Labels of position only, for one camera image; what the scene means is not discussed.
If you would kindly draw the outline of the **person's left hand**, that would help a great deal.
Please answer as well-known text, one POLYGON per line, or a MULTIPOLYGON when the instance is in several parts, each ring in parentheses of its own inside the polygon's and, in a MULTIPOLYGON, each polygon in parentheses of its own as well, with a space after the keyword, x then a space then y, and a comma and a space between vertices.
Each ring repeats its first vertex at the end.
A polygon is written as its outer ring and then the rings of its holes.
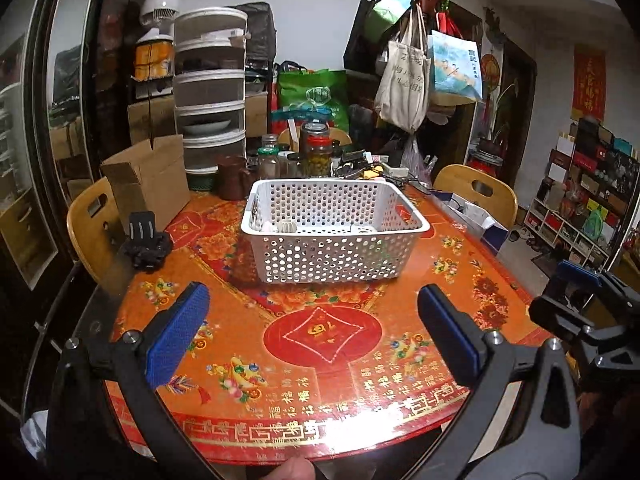
POLYGON ((262 480, 314 480, 315 478, 316 470, 309 460, 303 457, 292 457, 263 476, 262 480))

